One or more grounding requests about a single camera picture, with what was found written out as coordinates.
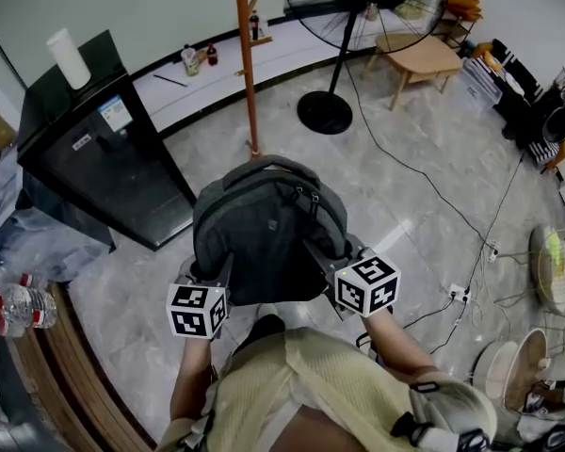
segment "cable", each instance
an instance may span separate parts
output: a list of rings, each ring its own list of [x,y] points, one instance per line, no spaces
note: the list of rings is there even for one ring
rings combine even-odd
[[[510,318],[509,318],[509,314],[507,314],[507,309],[509,307],[506,306],[502,306],[499,305],[498,303],[496,303],[493,298],[492,298],[492,293],[490,293],[490,287],[488,286],[488,281],[486,280],[486,262],[484,259],[481,259],[481,277],[483,280],[483,287],[486,290],[486,293],[488,295],[488,300],[490,301],[490,303],[493,305],[494,308],[497,308],[498,310],[500,310],[502,312],[502,315],[505,316],[505,319],[507,320],[508,323],[508,338],[510,338],[510,331],[512,328],[512,324],[510,323]]]
[[[440,308],[439,310],[436,310],[435,312],[431,312],[431,313],[427,313],[426,315],[421,316],[420,318],[416,318],[414,321],[410,322],[408,325],[406,325],[404,327],[404,330],[406,330],[408,327],[411,327],[412,325],[414,325],[415,323],[418,323],[419,321],[421,321],[423,318],[427,318],[428,316],[433,316],[436,315],[438,313],[441,313],[444,310],[447,310],[450,305],[454,302],[454,297],[452,297],[452,299],[450,300],[450,302],[445,305],[443,308]]]
[[[521,163],[524,162],[524,158],[525,158],[525,152],[523,152],[521,154],[521,158],[519,159],[519,163],[517,164],[515,171],[512,173],[512,176],[510,177],[510,181],[508,181],[507,190],[505,191],[505,194],[503,195],[502,199],[500,200],[500,204],[498,204],[498,207],[496,208],[496,214],[494,215],[494,217],[492,219],[492,224],[490,224],[490,227],[488,228],[488,232],[486,233],[486,237],[481,238],[483,240],[483,244],[481,245],[481,248],[479,248],[479,254],[477,255],[477,259],[475,260],[475,264],[473,265],[473,270],[471,271],[471,276],[469,277],[469,282],[467,284],[467,286],[469,286],[469,287],[471,286],[471,281],[473,280],[473,276],[475,275],[475,270],[477,269],[477,264],[479,263],[479,259],[481,259],[481,253],[483,252],[483,247],[488,244],[488,236],[490,236],[490,232],[492,231],[492,227],[493,227],[494,223],[496,222],[496,220],[498,219],[498,215],[500,214],[500,208],[502,208],[502,204],[504,203],[505,199],[507,198],[507,195],[509,194],[510,186],[512,185],[512,182],[515,180],[515,176],[517,175],[517,171],[519,170],[519,167],[521,167]]]
[[[473,224],[471,224],[469,222],[469,220],[466,218],[466,216],[454,205],[452,204],[452,202],[450,202],[449,200],[447,200],[444,196],[442,196],[442,193],[440,192],[440,190],[437,188],[436,185],[433,184],[433,181],[431,181],[431,179],[429,178],[429,176],[427,175],[426,172],[423,172],[419,169],[413,168],[412,166],[409,166],[408,164],[406,164],[405,162],[401,161],[400,159],[398,159],[397,157],[395,157],[392,153],[390,153],[389,151],[387,151],[386,149],[384,149],[379,142],[377,141],[377,139],[375,138],[375,135],[373,134],[372,129],[370,128],[370,125],[368,124],[368,121],[366,120],[366,116],[364,115],[364,111],[362,109],[362,102],[360,101],[360,92],[358,91],[358,88],[356,87],[356,83],[354,82],[354,78],[351,75],[351,72],[349,71],[349,67],[347,65],[347,62],[344,62],[346,64],[346,69],[347,69],[347,73],[349,74],[349,80],[351,80],[351,85],[354,88],[354,91],[356,92],[356,97],[358,99],[358,107],[360,108],[360,113],[362,114],[362,118],[364,120],[364,123],[366,124],[366,129],[368,129],[368,133],[370,134],[370,137],[372,137],[373,141],[375,142],[375,145],[383,152],[386,153],[387,155],[389,155],[392,159],[394,159],[396,161],[396,163],[404,166],[404,168],[412,170],[418,174],[421,174],[422,176],[425,176],[425,179],[428,180],[429,184],[431,185],[431,187],[433,188],[433,190],[437,193],[437,195],[440,197],[440,199],[445,202],[448,206],[450,206],[452,209],[454,209],[454,211],[456,211],[459,216],[462,218],[462,220],[467,224],[467,226],[469,226],[469,228],[471,228],[473,231],[475,231],[477,233],[477,235],[479,236],[479,238],[484,242],[484,245],[487,245],[489,248],[495,250],[495,248],[493,246],[491,246],[490,244],[488,244],[488,242],[486,241],[486,238],[483,237],[483,235],[481,234],[481,232],[479,231],[479,229],[477,229],[475,226],[473,226]]]
[[[375,138],[375,135],[373,134],[372,129],[370,128],[370,124],[368,123],[368,119],[367,119],[366,116],[364,115],[364,111],[363,111],[363,108],[362,108],[362,101],[361,101],[361,99],[360,99],[360,92],[358,91],[358,88],[356,87],[356,83],[354,82],[353,75],[351,74],[351,71],[349,70],[349,67],[348,67],[348,65],[347,65],[347,62],[344,62],[344,63],[345,63],[345,65],[346,65],[347,74],[349,75],[349,80],[351,81],[351,85],[352,85],[352,87],[354,88],[354,92],[356,93],[356,99],[358,100],[358,107],[359,107],[359,109],[360,109],[360,113],[362,114],[362,118],[363,118],[363,120],[364,120],[364,124],[366,125],[366,129],[368,129],[368,134],[370,134],[370,137],[373,139],[373,142],[375,143],[375,145],[379,148],[380,151],[382,151],[383,153],[387,154],[389,157],[391,157],[392,159],[394,159],[394,160],[396,161],[396,163],[400,164],[401,166],[403,166],[403,167],[406,168],[406,169],[412,170],[413,172],[416,172],[417,174],[421,174],[422,176],[424,176],[424,177],[427,179],[427,181],[429,182],[429,184],[431,185],[431,187],[433,188],[433,190],[434,190],[434,191],[437,193],[437,195],[440,197],[440,199],[441,199],[443,202],[445,202],[448,206],[450,206],[452,209],[454,209],[454,211],[456,211],[456,213],[462,218],[462,220],[463,220],[473,231],[475,231],[475,232],[477,233],[477,235],[479,236],[479,238],[481,239],[481,247],[479,248],[479,253],[477,254],[477,258],[476,258],[475,264],[473,265],[473,270],[471,271],[471,276],[469,277],[469,281],[468,281],[467,288],[466,288],[467,290],[469,290],[470,287],[471,287],[471,281],[473,280],[473,277],[474,277],[475,272],[476,272],[476,269],[477,269],[477,264],[479,263],[479,260],[480,260],[481,257],[482,257],[482,253],[483,253],[484,247],[487,246],[487,247],[490,248],[491,250],[496,251],[496,248],[495,248],[494,246],[492,246],[491,244],[488,243],[488,237],[490,236],[490,232],[492,231],[492,227],[493,227],[494,223],[495,223],[496,220],[498,219],[498,215],[499,215],[499,213],[500,213],[500,209],[502,208],[502,204],[504,203],[505,198],[506,198],[507,195],[509,194],[510,187],[511,187],[511,185],[512,185],[512,182],[513,182],[514,179],[515,179],[515,176],[517,175],[517,171],[519,170],[519,167],[521,167],[521,163],[524,161],[525,152],[523,152],[523,153],[521,154],[521,158],[519,159],[519,163],[517,164],[517,167],[515,168],[515,171],[513,172],[512,176],[511,176],[511,178],[510,178],[510,181],[508,181],[507,190],[505,191],[504,195],[502,196],[502,199],[500,200],[500,203],[498,204],[498,207],[497,207],[497,209],[496,209],[496,213],[495,213],[495,215],[494,215],[494,217],[493,217],[492,223],[490,224],[490,227],[488,228],[488,232],[486,232],[486,235],[485,235],[485,237],[484,237],[484,236],[481,234],[481,232],[480,232],[475,226],[473,226],[473,225],[471,224],[471,222],[469,222],[469,220],[466,218],[466,216],[465,216],[454,204],[452,204],[449,200],[447,200],[447,199],[442,195],[442,193],[440,192],[440,190],[437,188],[436,185],[433,184],[433,181],[431,181],[431,179],[429,178],[429,176],[427,175],[426,172],[423,172],[423,171],[421,171],[421,170],[419,170],[419,169],[416,169],[416,168],[413,168],[412,166],[409,166],[409,165],[406,164],[405,162],[403,162],[403,161],[401,161],[400,159],[398,159],[395,155],[393,155],[392,153],[390,153],[389,151],[387,151],[386,149],[384,149],[384,148],[379,144],[379,142],[378,142],[377,139]],[[431,315],[435,315],[435,314],[437,314],[437,313],[440,313],[440,312],[446,310],[446,309],[452,304],[453,301],[454,301],[454,297],[453,297],[453,298],[450,300],[450,302],[449,302],[445,307],[443,307],[442,309],[437,310],[437,311],[432,312],[432,313],[427,314],[427,315],[423,315],[423,316],[417,318],[417,319],[414,320],[412,323],[409,323],[408,325],[406,325],[406,326],[404,327],[404,330],[406,330],[408,327],[411,327],[412,325],[414,325],[415,323],[417,323],[418,321],[420,321],[420,320],[423,319],[423,318],[426,318],[426,317],[431,316]],[[493,304],[494,304],[495,306],[497,306],[497,307],[499,307],[499,308],[502,309],[502,307],[500,307],[500,305],[496,305],[495,303],[493,303]],[[480,310],[481,315],[482,315],[481,319],[483,320],[483,310],[482,310],[481,306],[479,305],[479,303],[478,303],[477,301],[476,301],[476,306],[479,307],[479,310]],[[456,330],[457,326],[458,326],[459,323],[460,323],[460,320],[462,319],[462,316],[464,315],[464,311],[466,310],[466,308],[467,308],[467,303],[465,302],[465,303],[464,303],[464,306],[462,307],[462,312],[460,312],[460,316],[459,316],[458,320],[456,320],[456,322],[455,322],[455,324],[454,324],[454,327],[452,328],[452,331],[451,331],[450,334],[448,335],[447,340],[446,340],[442,345],[439,345],[438,347],[436,347],[436,348],[431,352],[431,354],[435,353],[435,352],[436,352],[437,350],[439,350],[440,348],[445,347],[445,346],[449,343],[450,339],[452,338],[452,335],[454,334],[454,331]],[[509,325],[510,325],[509,318],[507,317],[506,312],[504,311],[504,309],[503,309],[503,313],[505,313],[505,317],[507,318],[508,323],[509,323]],[[368,333],[363,334],[363,335],[361,335],[361,336],[356,340],[356,346],[357,346],[357,347],[362,347],[363,345],[365,345],[366,343],[368,343],[368,342],[364,342],[363,344],[358,345],[359,342],[360,342],[365,336],[367,336],[367,335],[368,335]]]
[[[410,322],[408,325],[405,325],[405,326],[404,326],[404,330],[406,330],[408,327],[411,327],[411,326],[414,325],[415,323],[418,323],[418,322],[421,321],[423,318],[427,318],[428,316],[433,316],[433,315],[436,315],[436,314],[438,314],[438,313],[441,313],[441,312],[444,311],[444,310],[447,310],[453,302],[454,302],[454,296],[452,297],[452,299],[450,300],[450,302],[449,302],[447,305],[445,305],[443,308],[440,308],[439,310],[436,310],[436,311],[431,312],[431,313],[427,313],[427,314],[425,314],[425,315],[423,315],[423,316],[420,316],[420,317],[416,318],[414,321]],[[367,345],[367,344],[369,344],[370,342],[372,342],[372,340],[367,340],[367,341],[365,341],[364,343],[360,343],[360,342],[361,342],[364,338],[366,338],[367,336],[368,336],[368,331],[365,332],[365,333],[363,333],[363,334],[361,334],[358,338],[356,338],[356,347],[357,347],[357,348],[362,348],[364,345]]]
[[[471,324],[475,328],[479,328],[481,326],[481,323],[483,323],[483,308],[481,307],[481,303],[479,303],[479,295],[481,294],[482,286],[481,283],[478,282],[477,280],[474,280],[474,282],[477,284],[476,286],[477,292],[473,293],[471,297],[471,301],[474,303],[473,310],[471,311]],[[478,323],[475,322],[475,314],[477,311],[479,311],[480,314],[480,319]]]
[[[449,343],[450,338],[452,338],[452,335],[453,335],[454,332],[456,331],[456,328],[459,327],[460,320],[462,319],[462,316],[464,315],[464,311],[465,311],[466,309],[467,309],[467,302],[465,301],[465,302],[464,302],[464,306],[462,307],[462,311],[460,312],[459,318],[454,322],[454,327],[452,327],[452,331],[451,331],[450,334],[448,335],[447,340],[446,340],[442,345],[439,345],[439,346],[435,347],[435,348],[433,349],[433,351],[431,351],[431,355],[433,355],[433,353],[435,353],[435,352],[436,352],[437,350],[439,350],[440,348],[445,347],[445,346]]]

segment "plastic water bottle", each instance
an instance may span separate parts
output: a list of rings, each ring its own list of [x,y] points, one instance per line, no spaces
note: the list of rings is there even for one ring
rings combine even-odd
[[[50,328],[57,322],[57,304],[49,293],[19,284],[0,288],[2,317],[15,327]]]
[[[5,284],[16,283],[27,288],[38,289],[44,291],[47,286],[47,281],[41,275],[19,273],[12,271],[8,268],[0,266],[0,287]]]

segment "extension cord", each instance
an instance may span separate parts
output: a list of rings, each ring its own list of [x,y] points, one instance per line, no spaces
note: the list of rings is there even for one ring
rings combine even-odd
[[[471,301],[471,291],[457,284],[450,284],[450,291],[448,292],[450,298],[454,299],[457,303],[468,303]]]

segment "dark gray backpack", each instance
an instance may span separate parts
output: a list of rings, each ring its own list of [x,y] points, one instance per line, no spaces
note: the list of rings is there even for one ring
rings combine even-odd
[[[346,254],[347,212],[339,197],[312,170],[277,155],[207,186],[193,221],[193,274],[213,279],[232,253],[229,300],[237,306],[317,297],[327,283],[304,240],[330,259]]]

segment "fan base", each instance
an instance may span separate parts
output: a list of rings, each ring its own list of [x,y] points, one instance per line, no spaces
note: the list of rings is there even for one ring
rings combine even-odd
[[[317,90],[298,102],[299,120],[308,129],[328,136],[341,134],[351,125],[351,107],[341,97]]]

